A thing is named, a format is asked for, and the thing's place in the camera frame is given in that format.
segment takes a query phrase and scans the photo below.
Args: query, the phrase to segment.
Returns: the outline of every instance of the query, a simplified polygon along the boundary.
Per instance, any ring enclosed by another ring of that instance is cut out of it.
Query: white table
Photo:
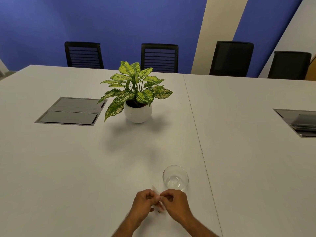
[[[316,110],[316,82],[184,79],[223,236],[315,236],[316,139],[273,108]]]
[[[193,214],[221,235],[182,74],[156,73],[174,93],[155,99],[152,119],[124,113],[93,127],[34,123],[63,97],[100,98],[112,70],[29,66],[0,81],[0,236],[111,236],[137,191],[165,187],[164,169],[182,166]],[[151,213],[135,236],[187,236]]]

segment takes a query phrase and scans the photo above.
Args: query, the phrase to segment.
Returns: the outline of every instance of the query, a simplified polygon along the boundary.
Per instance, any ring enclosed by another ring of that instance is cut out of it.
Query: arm
[[[180,223],[192,237],[218,237],[192,215],[184,192],[166,190],[160,195],[160,200],[172,219]]]
[[[153,205],[160,200],[160,195],[152,190],[140,191],[136,194],[132,208],[112,237],[132,237],[149,212],[154,211]]]

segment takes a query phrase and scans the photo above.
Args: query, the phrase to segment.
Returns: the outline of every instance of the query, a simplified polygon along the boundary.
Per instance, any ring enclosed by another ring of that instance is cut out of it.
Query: blue wall
[[[301,2],[248,0],[233,39],[254,43],[248,77],[259,76]]]
[[[106,69],[139,61],[142,43],[179,45],[190,73],[207,0],[0,0],[0,58],[10,70],[67,66],[64,42],[100,42]]]

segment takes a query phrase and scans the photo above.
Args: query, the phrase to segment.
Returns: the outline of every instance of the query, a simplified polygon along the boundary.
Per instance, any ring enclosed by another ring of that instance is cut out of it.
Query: potted plant
[[[154,98],[166,99],[173,93],[159,85],[164,79],[149,76],[153,71],[152,68],[141,71],[138,62],[130,65],[128,62],[121,61],[118,70],[121,74],[114,74],[111,80],[101,82],[110,84],[109,87],[124,88],[123,91],[116,88],[107,91],[99,100],[98,103],[116,96],[105,112],[104,121],[124,109],[128,120],[134,123],[145,122],[151,116],[151,103]]]

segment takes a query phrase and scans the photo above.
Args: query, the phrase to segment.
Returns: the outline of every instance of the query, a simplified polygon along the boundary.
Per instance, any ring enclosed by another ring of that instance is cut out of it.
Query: person's right hand
[[[172,219],[180,225],[184,226],[194,218],[186,194],[181,190],[166,190],[160,194],[160,200]]]

